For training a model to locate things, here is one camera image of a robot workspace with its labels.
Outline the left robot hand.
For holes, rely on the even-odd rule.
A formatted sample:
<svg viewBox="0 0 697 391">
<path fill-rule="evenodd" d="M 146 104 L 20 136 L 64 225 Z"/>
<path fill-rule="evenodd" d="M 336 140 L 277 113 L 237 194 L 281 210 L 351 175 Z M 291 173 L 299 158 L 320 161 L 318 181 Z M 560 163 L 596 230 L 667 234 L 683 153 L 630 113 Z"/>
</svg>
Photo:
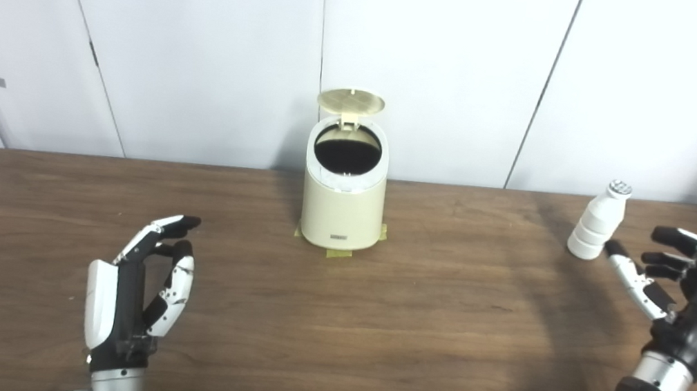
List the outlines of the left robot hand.
<svg viewBox="0 0 697 391">
<path fill-rule="evenodd" d="M 201 219 L 173 215 L 142 227 L 111 262 L 93 260 L 88 267 L 84 341 L 90 372 L 148 367 L 189 301 L 195 277 L 193 245 L 186 240 Z M 161 290 L 145 301 L 146 259 L 170 260 Z"/>
</svg>

